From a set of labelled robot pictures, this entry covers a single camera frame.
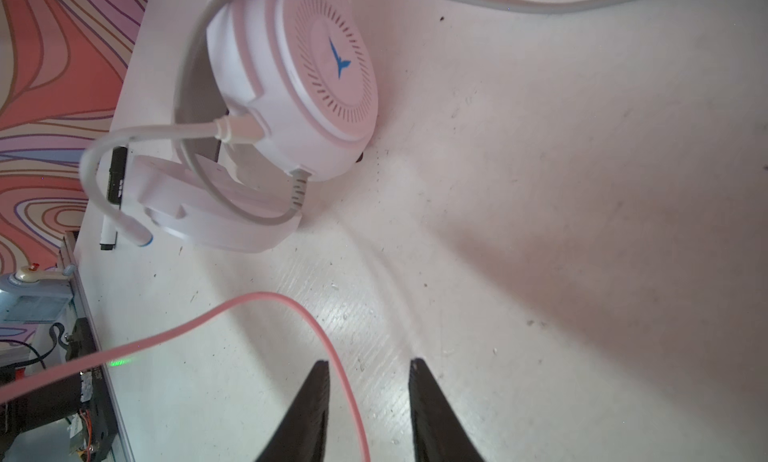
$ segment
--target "wavy pattern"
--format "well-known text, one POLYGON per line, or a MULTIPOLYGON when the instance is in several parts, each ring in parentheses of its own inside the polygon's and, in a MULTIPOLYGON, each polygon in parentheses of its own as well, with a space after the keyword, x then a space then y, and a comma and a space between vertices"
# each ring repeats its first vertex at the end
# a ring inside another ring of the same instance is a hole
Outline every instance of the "wavy pattern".
POLYGON ((0 273, 55 264, 82 150, 109 131, 147 0, 0 0, 0 273))

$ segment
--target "bird logo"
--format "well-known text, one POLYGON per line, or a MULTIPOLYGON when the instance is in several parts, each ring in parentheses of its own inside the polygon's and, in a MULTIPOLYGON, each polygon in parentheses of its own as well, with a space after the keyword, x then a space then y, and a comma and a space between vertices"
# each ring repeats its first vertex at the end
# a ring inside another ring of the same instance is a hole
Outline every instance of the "bird logo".
POLYGON ((333 58, 336 59, 336 66, 339 68, 339 78, 341 78, 341 71, 351 65, 352 60, 342 60, 339 53, 336 52, 336 47, 333 46, 331 37, 328 37, 328 41, 331 42, 331 50, 333 51, 333 58))

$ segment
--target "white desk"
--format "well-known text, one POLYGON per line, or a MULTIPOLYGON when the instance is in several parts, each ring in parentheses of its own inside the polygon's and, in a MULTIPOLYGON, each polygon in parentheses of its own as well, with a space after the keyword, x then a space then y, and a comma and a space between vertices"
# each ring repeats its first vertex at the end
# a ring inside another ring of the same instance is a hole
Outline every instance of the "white desk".
MULTIPOLYGON (((170 121, 205 3, 149 1, 114 128, 170 121)), ((89 210, 104 345, 279 291, 336 343, 374 460, 413 460, 415 356, 488 462, 765 460, 768 0, 352 3, 381 107, 363 161, 261 255, 163 233, 101 252, 89 210)), ((277 304, 139 354, 112 370, 136 460, 252 460, 322 357, 277 304)), ((326 460, 357 460, 335 378, 331 411, 326 460)))

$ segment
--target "black wire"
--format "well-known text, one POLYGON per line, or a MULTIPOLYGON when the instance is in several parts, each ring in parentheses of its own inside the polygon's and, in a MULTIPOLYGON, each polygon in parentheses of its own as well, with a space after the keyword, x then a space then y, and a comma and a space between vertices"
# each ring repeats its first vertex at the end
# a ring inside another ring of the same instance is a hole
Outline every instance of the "black wire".
MULTIPOLYGON (((28 361, 28 362, 30 362, 28 365, 32 365, 32 364, 36 364, 37 362, 40 362, 40 364, 43 366, 43 368, 47 368, 47 367, 45 367, 45 362, 43 361, 43 356, 40 354, 40 352, 38 352, 38 349, 34 348, 29 343, 22 342, 22 341, 15 341, 15 340, 13 340, 11 338, 0 338, 0 342, 18 343, 19 345, 24 345, 26 348, 31 350, 37 356, 37 358, 33 358, 31 361, 28 361)), ((16 362, 15 364, 6 365, 3 368, 26 367, 26 365, 18 365, 18 364, 26 364, 26 362, 16 362)))
POLYGON ((45 352, 43 355, 41 355, 40 352, 38 352, 29 343, 21 342, 21 341, 15 341, 15 340, 12 340, 12 339, 5 339, 5 338, 4 339, 0 339, 0 342, 19 343, 21 345, 24 345, 25 347, 29 348, 29 350, 31 350, 34 353, 34 355, 36 356, 31 361, 16 362, 15 364, 5 365, 2 368, 22 368, 22 367, 27 367, 29 365, 33 365, 33 364, 36 364, 37 362, 40 362, 40 364, 43 366, 43 369, 47 369, 47 367, 45 367, 45 362, 43 361, 43 359, 45 359, 48 355, 52 354, 54 349, 57 347, 57 345, 61 346, 63 348, 67 347, 67 344, 64 343, 63 340, 62 340, 62 338, 64 336, 64 325, 62 325, 61 323, 58 323, 58 322, 54 323, 48 329, 48 335, 51 336, 51 341, 53 342, 53 347, 51 347, 51 350, 49 350, 48 352, 45 352))

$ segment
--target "red wire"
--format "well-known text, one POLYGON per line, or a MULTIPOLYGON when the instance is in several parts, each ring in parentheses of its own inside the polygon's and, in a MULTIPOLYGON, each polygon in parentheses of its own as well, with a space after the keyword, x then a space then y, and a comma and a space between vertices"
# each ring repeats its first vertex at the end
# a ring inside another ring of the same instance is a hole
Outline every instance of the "red wire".
POLYGON ((346 401, 350 405, 350 412, 352 412, 352 419, 355 421, 355 429, 357 430, 357 438, 360 443, 360 454, 363 462, 370 462, 371 455, 368 448, 368 439, 366 437, 366 429, 362 425, 362 417, 360 417, 360 410, 357 408, 357 402, 355 401, 355 395, 352 393, 352 387, 350 381, 346 377, 344 367, 341 365, 339 354, 336 353, 336 349, 333 348, 331 340, 326 333, 322 330, 322 327, 309 313, 301 303, 293 300, 293 298, 286 297, 285 295, 275 294, 273 292, 253 292, 250 294, 240 295, 239 297, 232 298, 217 307, 210 309, 208 312, 203 313, 199 317, 196 317, 187 323, 182 323, 178 327, 172 328, 163 333, 158 333, 152 337, 147 337, 133 343, 126 343, 120 345, 120 347, 111 348, 108 351, 95 352, 93 354, 86 355, 81 358, 76 358, 66 364, 56 365, 49 368, 46 371, 39 372, 31 377, 24 378, 22 380, 16 380, 10 384, 5 384, 0 387, 0 404, 4 404, 9 400, 21 397, 24 394, 28 394, 33 390, 37 390, 45 385, 51 384, 56 380, 62 380, 70 375, 77 374, 82 371, 87 371, 89 368, 96 367, 98 365, 106 364, 108 361, 126 357, 130 354, 143 351, 160 343, 169 341, 172 338, 176 338, 184 333, 198 328, 203 323, 208 322, 210 319, 216 317, 219 313, 228 311, 232 307, 241 305, 242 303, 250 301, 263 301, 274 300, 287 307, 292 308, 298 312, 306 323, 312 327, 317 337, 320 338, 322 346, 328 352, 331 365, 336 369, 336 373, 341 380, 342 389, 346 395, 346 401))

